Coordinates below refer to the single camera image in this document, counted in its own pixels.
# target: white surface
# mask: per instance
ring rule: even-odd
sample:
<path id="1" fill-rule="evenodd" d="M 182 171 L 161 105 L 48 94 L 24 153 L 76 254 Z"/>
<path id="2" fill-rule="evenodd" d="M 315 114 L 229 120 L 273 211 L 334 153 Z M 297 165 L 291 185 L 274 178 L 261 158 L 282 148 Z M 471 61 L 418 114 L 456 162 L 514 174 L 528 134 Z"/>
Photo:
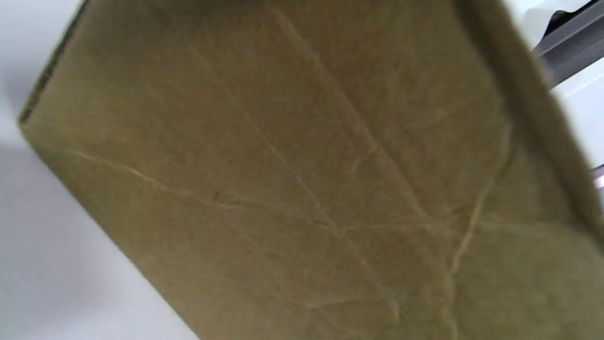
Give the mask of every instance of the white surface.
<path id="1" fill-rule="evenodd" d="M 604 164 L 604 59 L 553 90 L 592 168 Z"/>
<path id="2" fill-rule="evenodd" d="M 573 12 L 589 0 L 503 0 L 524 40 L 533 48 L 558 10 Z M 604 165 L 604 59 L 560 83 L 553 94 L 592 168 Z"/>
<path id="3" fill-rule="evenodd" d="M 590 0 L 503 0 L 530 48 L 537 46 L 556 11 L 574 12 Z"/>
<path id="4" fill-rule="evenodd" d="M 0 339 L 195 340 L 16 127 L 78 3 L 0 0 Z"/>

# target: cardboard box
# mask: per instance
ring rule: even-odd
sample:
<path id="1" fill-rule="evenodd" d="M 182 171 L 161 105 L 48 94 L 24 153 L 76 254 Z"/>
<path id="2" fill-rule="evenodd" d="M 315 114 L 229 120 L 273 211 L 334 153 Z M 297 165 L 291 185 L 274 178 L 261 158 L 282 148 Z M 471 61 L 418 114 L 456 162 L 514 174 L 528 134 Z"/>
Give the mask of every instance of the cardboard box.
<path id="1" fill-rule="evenodd" d="M 88 1 L 22 129 L 204 340 L 604 334 L 590 175 L 495 0 Z"/>

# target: cardboard surface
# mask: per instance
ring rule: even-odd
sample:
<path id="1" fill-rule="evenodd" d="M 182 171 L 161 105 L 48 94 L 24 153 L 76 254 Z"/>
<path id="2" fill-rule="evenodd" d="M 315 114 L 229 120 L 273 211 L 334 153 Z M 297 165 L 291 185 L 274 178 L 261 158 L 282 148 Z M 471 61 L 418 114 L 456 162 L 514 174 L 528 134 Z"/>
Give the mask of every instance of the cardboard surface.
<path id="1" fill-rule="evenodd" d="M 495 1 L 89 1 L 24 114 L 204 340 L 594 339 L 601 212 Z"/>

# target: brown cardboard box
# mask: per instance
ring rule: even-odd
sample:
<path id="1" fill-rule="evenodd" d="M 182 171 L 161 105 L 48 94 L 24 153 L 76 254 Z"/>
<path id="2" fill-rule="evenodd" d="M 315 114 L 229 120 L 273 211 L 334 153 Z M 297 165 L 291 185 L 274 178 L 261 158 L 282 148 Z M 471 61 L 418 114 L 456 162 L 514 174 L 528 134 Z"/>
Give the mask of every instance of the brown cardboard box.
<path id="1" fill-rule="evenodd" d="M 495 0 L 90 0 L 22 127 L 203 340 L 604 336 L 589 173 Z"/>

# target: crease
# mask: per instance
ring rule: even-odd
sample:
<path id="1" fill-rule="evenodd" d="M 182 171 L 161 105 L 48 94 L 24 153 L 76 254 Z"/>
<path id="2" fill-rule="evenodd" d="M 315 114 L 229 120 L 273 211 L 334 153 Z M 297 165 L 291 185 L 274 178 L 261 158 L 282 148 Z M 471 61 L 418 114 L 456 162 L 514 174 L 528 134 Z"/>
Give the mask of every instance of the crease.
<path id="1" fill-rule="evenodd" d="M 457 250 L 455 251 L 455 255 L 453 256 L 453 261 L 452 261 L 451 269 L 450 269 L 450 273 L 452 275 L 455 275 L 459 271 L 461 259 L 462 259 L 463 255 L 467 252 L 467 250 L 470 246 L 470 243 L 471 243 L 472 239 L 474 238 L 474 233 L 478 226 L 478 220 L 480 219 L 480 216 L 482 214 L 484 203 L 488 199 L 491 191 L 495 187 L 499 178 L 503 175 L 503 172 L 506 170 L 508 164 L 511 162 L 512 136 L 513 136 L 513 128 L 511 125 L 509 125 L 509 127 L 504 131 L 503 141 L 501 143 L 501 156 L 502 156 L 503 161 L 501 162 L 501 164 L 495 171 L 492 178 L 487 182 L 484 189 L 480 192 L 480 194 L 478 195 L 478 198 L 476 199 L 476 202 L 474 203 L 474 208 L 472 209 L 472 212 L 470 214 L 470 218 L 468 221 L 468 227 L 466 229 L 466 232 L 465 232 L 459 246 L 457 247 Z"/>
<path id="2" fill-rule="evenodd" d="M 371 148 L 365 156 L 359 158 L 357 162 L 354 162 L 354 164 L 352 164 L 352 167 L 350 168 L 349 174 L 354 174 L 361 167 L 361 165 L 367 162 L 378 151 L 378 149 L 379 148 L 377 147 Z"/>
<path id="3" fill-rule="evenodd" d="M 112 168 L 116 171 L 121 171 L 121 172 L 126 172 L 136 178 L 138 178 L 139 180 L 148 183 L 149 185 L 153 186 L 154 188 L 164 191 L 168 194 L 172 194 L 181 198 L 186 198 L 192 201 L 195 201 L 197 203 L 200 203 L 204 206 L 207 206 L 209 208 L 214 208 L 214 209 L 220 209 L 220 210 L 226 210 L 226 211 L 250 211 L 253 209 L 264 209 L 266 211 L 271 211 L 273 213 L 279 212 L 281 213 L 283 216 L 288 217 L 288 218 L 295 218 L 298 220 L 302 220 L 305 222 L 308 222 L 310 224 L 315 224 L 315 225 L 319 225 L 322 226 L 324 225 L 324 223 L 322 221 L 317 221 L 317 220 L 311 220 L 311 219 L 307 219 L 304 217 L 299 217 L 296 215 L 292 215 L 289 214 L 285 211 L 283 211 L 282 209 L 279 209 L 276 206 L 272 206 L 270 204 L 255 204 L 255 205 L 249 205 L 249 204 L 241 204 L 241 203 L 224 203 L 224 202 L 219 202 L 216 200 L 209 200 L 209 199 L 205 199 L 205 198 L 200 198 L 197 195 L 194 195 L 193 193 L 191 193 L 190 191 L 185 191 L 185 190 L 179 190 L 179 189 L 173 189 L 171 187 L 169 187 L 168 185 L 162 183 L 161 181 L 133 168 L 121 163 L 117 163 L 114 162 L 112 160 L 106 159 L 104 157 L 100 157 L 97 155 L 90 155 L 86 152 L 83 151 L 78 151 L 75 149 L 70 149 L 70 148 L 63 148 L 63 147 L 58 147 L 58 146 L 54 146 L 48 142 L 44 142 L 44 143 L 39 143 L 38 144 L 39 147 L 41 148 L 46 148 L 46 149 L 50 149 L 56 152 L 62 152 L 64 154 L 69 154 L 72 155 L 74 157 L 78 157 L 80 159 L 86 160 L 87 162 L 91 162 L 94 164 L 98 164 L 98 165 L 104 165 L 107 166 L 109 168 Z"/>
<path id="4" fill-rule="evenodd" d="M 368 298 L 365 296 L 352 296 L 352 297 L 345 297 L 345 298 L 340 298 L 340 299 L 325 299 L 322 301 L 306 302 L 306 303 L 304 303 L 304 306 L 309 310 L 323 309 L 326 307 L 337 306 L 340 304 L 348 304 L 348 303 L 358 302 L 358 301 L 364 301 L 367 299 Z"/>
<path id="5" fill-rule="evenodd" d="M 480 215 L 482 214 L 484 204 L 488 199 L 490 193 L 493 191 L 497 181 L 501 178 L 501 176 L 505 173 L 506 169 L 510 166 L 512 162 L 512 140 L 513 140 L 513 125 L 510 123 L 507 129 L 503 133 L 503 140 L 501 142 L 501 156 L 503 161 L 497 167 L 494 175 L 489 180 L 485 188 L 478 195 L 476 203 L 474 204 L 474 208 L 472 213 L 470 214 L 470 218 L 468 221 L 468 228 L 466 233 L 464 234 L 457 250 L 455 251 L 453 261 L 451 264 L 451 268 L 448 271 L 448 280 L 449 280 L 449 305 L 448 308 L 443 312 L 445 317 L 449 319 L 449 325 L 451 328 L 451 339 L 459 340 L 463 339 L 463 336 L 460 334 L 459 322 L 455 317 L 454 308 L 455 303 L 457 301 L 457 282 L 455 281 L 455 276 L 459 271 L 461 260 L 464 254 L 468 251 L 470 247 L 470 243 L 474 238 L 474 233 L 478 227 L 478 221 L 480 219 Z"/>
<path id="6" fill-rule="evenodd" d="M 342 86 L 336 81 L 336 79 L 334 79 L 333 76 L 331 76 L 330 72 L 328 71 L 327 67 L 325 66 L 325 64 L 321 60 L 321 58 L 316 54 L 316 52 L 313 51 L 313 49 L 310 47 L 310 45 L 302 38 L 302 35 L 298 31 L 298 29 L 296 28 L 294 23 L 289 19 L 289 17 L 287 17 L 285 15 L 285 13 L 283 13 L 271 1 L 265 0 L 263 2 L 263 4 L 269 10 L 269 12 L 273 14 L 275 21 L 280 26 L 280 28 L 283 30 L 283 33 L 286 34 L 287 36 L 289 36 L 293 41 L 297 41 L 299 44 L 301 44 L 303 46 L 303 48 L 305 49 L 305 51 L 312 56 L 312 59 L 314 60 L 314 62 L 321 68 L 322 74 L 326 75 L 328 80 L 331 83 L 333 83 L 334 86 L 336 86 L 336 88 L 338 89 L 338 91 L 340 92 L 342 97 L 344 98 L 345 102 L 352 109 L 354 114 L 356 114 L 357 121 L 359 121 L 364 128 L 364 134 L 365 134 L 366 138 L 369 138 L 369 140 L 372 141 L 372 143 L 371 143 L 372 147 L 383 150 L 384 154 L 390 158 L 390 162 L 398 170 L 398 174 L 400 176 L 402 176 L 402 173 L 401 173 L 400 169 L 398 168 L 398 165 L 396 164 L 396 162 L 394 162 L 394 159 L 392 158 L 392 156 L 390 156 L 384 150 L 384 147 L 381 144 L 379 144 L 375 140 L 375 138 L 371 135 L 371 132 L 369 131 L 367 123 L 362 119 L 362 117 L 360 117 L 360 113 L 358 112 L 358 110 L 356 109 L 354 104 L 352 104 L 347 93 L 344 91 Z M 270 145 L 272 148 L 275 148 L 275 146 L 272 143 L 270 143 Z M 386 285 L 382 282 L 378 273 L 374 270 L 374 268 L 371 267 L 371 265 L 369 264 L 369 261 L 367 260 L 365 255 L 362 253 L 362 250 L 360 250 L 360 247 L 345 232 L 340 230 L 341 228 L 338 228 L 338 224 L 329 215 L 327 209 L 319 202 L 319 199 L 316 197 L 316 195 L 310 190 L 310 188 L 304 183 L 304 181 L 302 181 L 301 177 L 294 171 L 294 169 L 291 168 L 291 166 L 289 166 L 289 164 L 285 161 L 285 159 L 283 159 L 283 156 L 279 153 L 277 153 L 277 154 L 279 155 L 279 157 L 281 157 L 282 161 L 286 164 L 286 166 L 288 166 L 291 169 L 291 171 L 294 173 L 294 176 L 296 176 L 296 178 L 299 180 L 300 185 L 302 185 L 304 190 L 313 198 L 313 200 L 315 200 L 318 208 L 321 210 L 323 215 L 330 221 L 330 223 L 332 225 L 332 227 L 330 228 L 330 231 L 334 234 L 335 237 L 342 239 L 345 243 L 348 244 L 349 249 L 353 253 L 352 255 L 357 258 L 357 261 L 359 261 L 361 268 L 368 275 L 368 279 L 370 280 L 370 282 L 372 282 L 372 284 L 376 288 L 377 292 L 380 295 L 382 295 L 382 299 L 384 300 L 384 303 L 386 303 L 386 305 L 390 308 L 394 318 L 395 319 L 400 318 L 400 312 L 399 312 L 400 304 L 399 304 L 398 300 L 396 299 L 395 294 L 389 288 L 387 288 Z M 418 211 L 422 215 L 427 215 L 427 213 L 420 207 L 415 194 L 412 193 L 411 196 L 414 200 L 414 206 L 418 209 Z"/>
<path id="7" fill-rule="evenodd" d="M 298 28 L 294 25 L 291 19 L 285 13 L 283 13 L 283 11 L 281 11 L 276 5 L 274 5 L 269 0 L 264 1 L 264 4 L 274 15 L 275 21 L 283 30 L 283 33 L 286 36 L 290 37 L 290 39 L 292 39 L 294 42 L 297 42 L 299 45 L 302 46 L 303 50 L 311 57 L 316 66 L 320 69 L 321 74 L 325 77 L 325 80 L 328 83 L 331 83 L 337 89 L 337 92 L 339 92 L 340 96 L 344 100 L 344 103 L 350 108 L 350 115 L 353 118 L 353 121 L 351 123 L 355 125 L 354 123 L 356 122 L 356 125 L 360 125 L 361 130 L 358 132 L 360 132 L 362 136 L 365 136 L 365 138 L 369 141 L 369 148 L 381 150 L 384 154 L 384 157 L 394 166 L 394 169 L 396 170 L 396 173 L 399 176 L 399 181 L 403 184 L 403 187 L 406 189 L 404 190 L 404 192 L 408 194 L 406 196 L 410 197 L 412 206 L 414 210 L 416 210 L 416 213 L 422 215 L 423 217 L 428 217 L 429 214 L 427 213 L 427 211 L 424 210 L 424 208 L 422 208 L 419 197 L 415 192 L 415 189 L 411 186 L 410 182 L 407 180 L 406 176 L 401 171 L 399 165 L 394 160 L 394 157 L 372 134 L 371 129 L 367 125 L 365 119 L 362 117 L 362 114 L 359 112 L 356 105 L 352 102 L 350 96 L 344 90 L 342 85 L 331 74 L 329 68 L 327 67 L 327 65 L 325 65 L 322 58 L 313 50 L 313 48 L 310 46 L 310 43 L 308 43 L 304 39 L 302 34 L 299 32 Z"/>

